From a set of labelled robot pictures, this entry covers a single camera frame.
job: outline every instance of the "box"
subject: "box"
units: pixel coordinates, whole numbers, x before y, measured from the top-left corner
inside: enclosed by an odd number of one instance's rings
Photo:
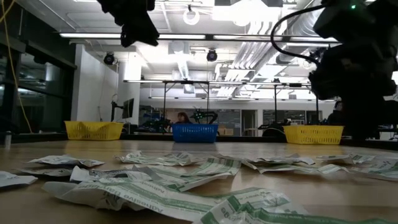
[[[219,132],[220,136],[225,135],[225,128],[219,128],[218,132]]]
[[[225,129],[225,135],[227,135],[227,136],[234,135],[234,130],[233,129]]]

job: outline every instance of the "woman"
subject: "woman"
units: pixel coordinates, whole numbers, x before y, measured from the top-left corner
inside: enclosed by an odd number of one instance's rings
[[[186,113],[180,112],[177,115],[178,121],[176,124],[192,124],[192,122],[189,120],[189,117]]]

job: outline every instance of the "white pillar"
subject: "white pillar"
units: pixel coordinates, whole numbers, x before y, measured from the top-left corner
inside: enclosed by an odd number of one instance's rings
[[[257,127],[256,128],[258,128],[258,127],[260,127],[261,125],[263,125],[263,115],[262,115],[262,110],[257,110]],[[263,130],[257,130],[257,136],[258,137],[261,137],[262,136],[262,132],[263,132]]]
[[[140,79],[141,61],[136,57],[136,53],[130,53],[128,61],[119,64],[118,105],[121,106],[125,101],[134,98],[132,118],[126,120],[131,124],[138,124],[140,83],[126,83],[124,80]],[[121,109],[116,108],[115,120],[119,119],[122,113]]]

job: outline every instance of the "metal frame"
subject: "metal frame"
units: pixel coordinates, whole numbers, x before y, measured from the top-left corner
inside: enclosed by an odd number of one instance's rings
[[[181,85],[194,85],[194,84],[199,84],[200,87],[207,93],[207,112],[209,112],[210,109],[210,82],[208,81],[189,81],[189,80],[179,80],[179,81],[168,81],[165,80],[163,81],[164,83],[164,98],[163,98],[163,121],[166,120],[166,96],[167,92],[170,91],[175,84],[179,83]],[[168,83],[173,83],[173,85],[170,88],[167,88]],[[201,84],[207,85],[207,91],[204,89],[204,87]]]
[[[164,81],[162,81],[162,83],[164,83],[164,103],[163,103],[163,115],[164,115],[163,119],[164,120],[165,120],[165,113],[166,113],[166,99],[167,99],[166,93],[170,89],[172,89],[175,86],[176,83],[180,83],[182,85],[185,85],[185,84],[189,84],[189,85],[199,84],[200,87],[207,93],[207,112],[209,112],[209,108],[210,108],[210,85],[212,84],[211,82],[209,82],[209,81],[189,81],[189,80],[170,80],[170,81],[164,80]],[[173,85],[169,89],[167,89],[167,84],[168,83],[173,83]],[[207,91],[201,84],[207,85]],[[278,116],[277,116],[277,95],[278,95],[279,92],[277,92],[277,90],[278,90],[277,87],[278,86],[283,86],[283,87],[288,86],[288,87],[292,87],[292,88],[301,88],[303,86],[307,86],[307,88],[308,88],[310,86],[310,84],[307,84],[307,83],[264,83],[263,85],[273,85],[274,86],[275,122],[277,122],[277,120],[278,120]],[[316,98],[315,103],[316,103],[315,106],[316,106],[317,117],[318,117],[318,120],[319,120],[319,99],[318,99],[318,97]]]

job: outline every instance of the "table surface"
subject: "table surface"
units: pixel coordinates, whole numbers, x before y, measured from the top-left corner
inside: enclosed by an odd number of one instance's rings
[[[98,169],[119,169],[126,164],[121,164],[113,157],[123,156],[134,150],[141,150],[150,156],[189,152],[196,156],[222,153],[247,158],[289,156],[294,153],[313,159],[321,155],[349,153],[398,157],[398,153],[394,151],[344,146],[236,142],[182,144],[162,141],[60,141],[13,144],[10,151],[0,148],[0,170],[17,173],[15,169],[24,167],[24,162],[31,159],[62,154],[106,162]],[[28,187],[0,190],[1,223],[189,223],[150,210],[133,212],[126,209],[115,212],[64,202],[51,197],[41,189],[43,183],[50,180],[65,179],[41,177]],[[344,171],[328,175],[291,172],[260,174],[243,166],[235,177],[215,180],[190,192],[199,195],[217,195],[248,187],[262,187],[285,193],[292,201],[303,205],[312,215],[352,221],[382,218],[398,222],[397,182],[367,179]]]

